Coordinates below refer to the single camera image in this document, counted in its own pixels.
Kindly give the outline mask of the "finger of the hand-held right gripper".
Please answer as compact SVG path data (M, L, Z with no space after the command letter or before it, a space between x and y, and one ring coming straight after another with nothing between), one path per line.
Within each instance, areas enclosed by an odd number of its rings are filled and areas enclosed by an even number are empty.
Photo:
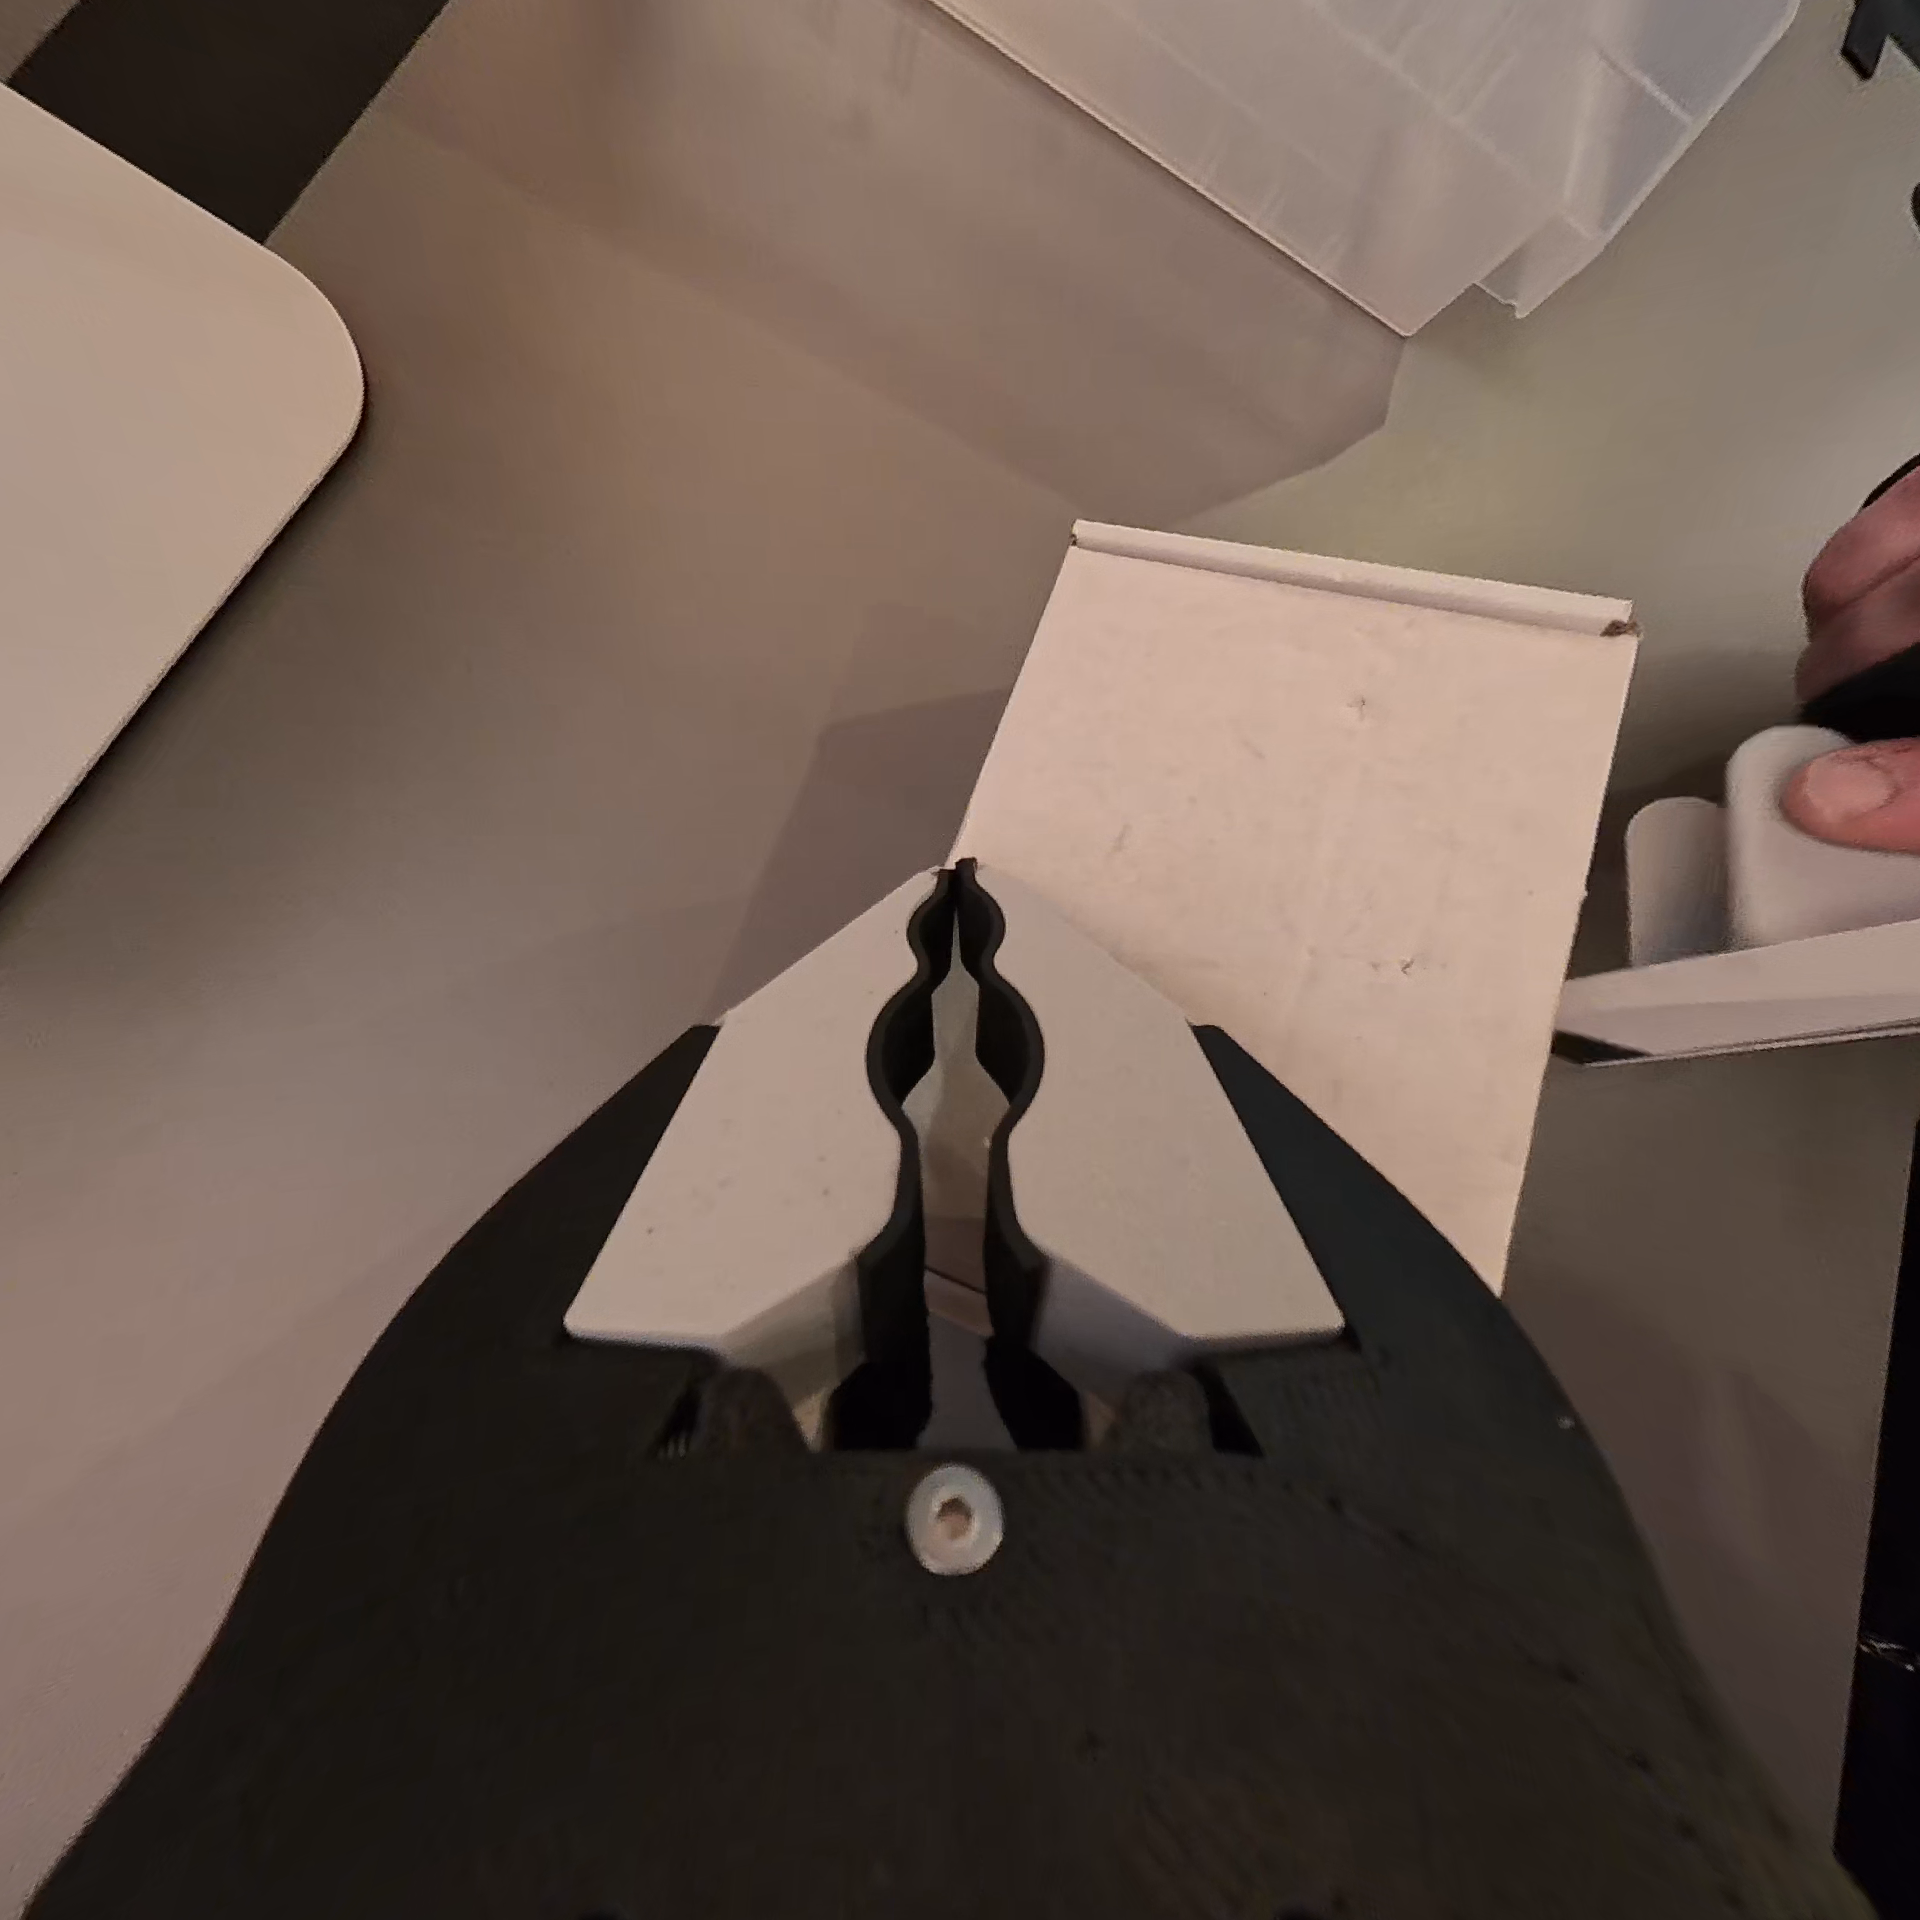
M1916 1032L1918 924L1904 920L1574 977L1552 1053L1632 1064Z

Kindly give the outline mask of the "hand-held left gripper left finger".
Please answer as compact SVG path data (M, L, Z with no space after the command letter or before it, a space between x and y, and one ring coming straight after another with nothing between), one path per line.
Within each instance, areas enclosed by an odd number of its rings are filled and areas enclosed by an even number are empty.
M954 874L897 887L712 1032L566 1314L582 1342L752 1368L916 1364L922 1137Z

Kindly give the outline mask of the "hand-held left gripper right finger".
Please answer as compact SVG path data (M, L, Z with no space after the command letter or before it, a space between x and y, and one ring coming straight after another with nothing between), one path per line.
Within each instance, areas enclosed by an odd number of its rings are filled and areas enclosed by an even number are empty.
M1200 1359L1345 1329L1200 1038L1010 872L966 863L976 1056L1008 1100L991 1221L1016 1342Z

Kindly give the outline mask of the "white cardboard box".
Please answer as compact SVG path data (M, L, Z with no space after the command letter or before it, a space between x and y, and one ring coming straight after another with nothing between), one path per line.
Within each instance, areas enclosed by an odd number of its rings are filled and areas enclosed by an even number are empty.
M1630 600L1082 519L952 844L1504 1289Z

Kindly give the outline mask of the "clear plastic storage bin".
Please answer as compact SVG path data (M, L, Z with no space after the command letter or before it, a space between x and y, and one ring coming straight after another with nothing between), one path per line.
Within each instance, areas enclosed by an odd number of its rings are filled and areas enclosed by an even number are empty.
M1795 2L945 2L1355 305L1518 318L1606 252Z

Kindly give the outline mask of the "person's right hand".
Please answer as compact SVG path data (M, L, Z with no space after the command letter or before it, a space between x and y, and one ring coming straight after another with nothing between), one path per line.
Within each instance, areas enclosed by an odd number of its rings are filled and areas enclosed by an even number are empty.
M1918 852L1918 462L1896 471L1803 577L1801 722L1841 734L1784 794L1816 841Z

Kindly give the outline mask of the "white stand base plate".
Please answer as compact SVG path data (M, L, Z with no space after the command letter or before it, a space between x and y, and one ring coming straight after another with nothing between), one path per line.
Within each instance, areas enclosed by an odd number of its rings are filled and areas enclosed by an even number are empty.
M274 252L2 86L2 870L344 460L351 328Z

